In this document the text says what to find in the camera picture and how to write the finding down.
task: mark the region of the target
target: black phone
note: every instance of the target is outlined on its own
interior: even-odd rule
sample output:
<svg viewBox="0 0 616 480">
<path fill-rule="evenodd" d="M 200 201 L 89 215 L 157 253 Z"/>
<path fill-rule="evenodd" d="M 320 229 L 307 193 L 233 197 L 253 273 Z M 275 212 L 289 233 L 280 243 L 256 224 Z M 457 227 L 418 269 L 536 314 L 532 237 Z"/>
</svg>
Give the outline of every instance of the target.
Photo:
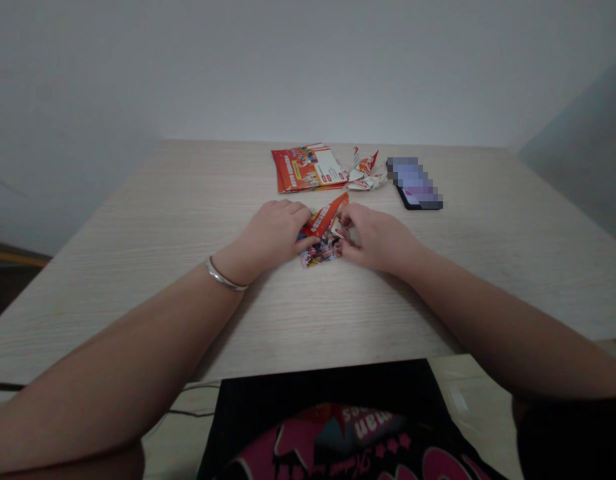
<svg viewBox="0 0 616 480">
<path fill-rule="evenodd" d="M 388 178 L 408 210 L 440 210 L 443 196 L 424 172 L 417 157 L 388 157 Z"/>
</svg>

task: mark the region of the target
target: pixelated screen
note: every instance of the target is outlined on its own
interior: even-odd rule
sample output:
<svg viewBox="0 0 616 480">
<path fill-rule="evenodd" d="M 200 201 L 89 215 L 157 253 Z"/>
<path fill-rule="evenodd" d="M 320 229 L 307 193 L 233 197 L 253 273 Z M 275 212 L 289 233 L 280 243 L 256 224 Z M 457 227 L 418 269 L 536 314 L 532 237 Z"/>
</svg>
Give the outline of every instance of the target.
<svg viewBox="0 0 616 480">
<path fill-rule="evenodd" d="M 443 196 L 433 186 L 417 157 L 388 157 L 388 178 L 400 190 L 401 198 L 410 209 L 438 210 L 443 208 Z"/>
</svg>

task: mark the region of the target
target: floor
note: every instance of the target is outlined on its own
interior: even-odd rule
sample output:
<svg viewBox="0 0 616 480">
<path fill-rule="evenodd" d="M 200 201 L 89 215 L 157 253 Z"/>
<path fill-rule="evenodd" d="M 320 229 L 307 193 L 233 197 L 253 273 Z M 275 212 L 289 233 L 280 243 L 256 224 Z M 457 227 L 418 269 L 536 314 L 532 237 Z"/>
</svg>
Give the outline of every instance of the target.
<svg viewBox="0 0 616 480">
<path fill-rule="evenodd" d="M 616 357 L 616 341 L 600 342 Z M 455 423 L 482 458 L 511 480 L 521 480 L 511 396 L 470 355 L 430 359 Z M 219 383 L 189 384 L 171 409 L 198 415 L 212 413 Z M 0 393 L 0 403 L 10 394 Z M 143 438 L 145 479 L 192 480 L 206 446 L 212 416 L 168 414 Z"/>
</svg>

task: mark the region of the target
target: bangle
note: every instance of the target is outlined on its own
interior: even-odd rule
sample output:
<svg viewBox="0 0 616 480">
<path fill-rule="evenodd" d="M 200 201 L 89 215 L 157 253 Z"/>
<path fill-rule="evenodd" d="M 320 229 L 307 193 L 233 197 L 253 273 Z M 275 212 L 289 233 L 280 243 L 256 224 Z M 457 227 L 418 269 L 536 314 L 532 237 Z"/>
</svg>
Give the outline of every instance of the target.
<svg viewBox="0 0 616 480">
<path fill-rule="evenodd" d="M 228 280 L 226 277 L 220 274 L 215 268 L 215 266 L 213 265 L 212 257 L 208 258 L 208 261 L 206 262 L 206 267 L 208 267 L 208 273 L 210 273 L 210 276 L 214 278 L 215 280 L 217 280 L 224 287 L 230 288 L 230 290 L 234 290 L 234 291 L 244 291 L 246 290 L 246 288 L 248 288 L 248 285 L 246 286 L 237 285 L 236 283 L 232 283 L 230 280 Z"/>
</svg>

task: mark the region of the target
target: forearm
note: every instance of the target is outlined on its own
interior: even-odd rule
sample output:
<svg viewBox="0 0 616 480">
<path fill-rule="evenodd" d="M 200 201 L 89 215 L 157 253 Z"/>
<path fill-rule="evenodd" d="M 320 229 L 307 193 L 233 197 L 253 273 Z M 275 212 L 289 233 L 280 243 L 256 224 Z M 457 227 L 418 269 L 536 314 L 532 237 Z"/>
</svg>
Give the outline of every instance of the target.
<svg viewBox="0 0 616 480">
<path fill-rule="evenodd" d="M 0 472 L 81 459 L 140 438 L 242 296 L 200 265 L 60 360 L 0 410 Z"/>
<path fill-rule="evenodd" d="M 488 374 L 526 399 L 616 396 L 616 360 L 526 302 L 422 247 L 404 278 Z"/>
</svg>

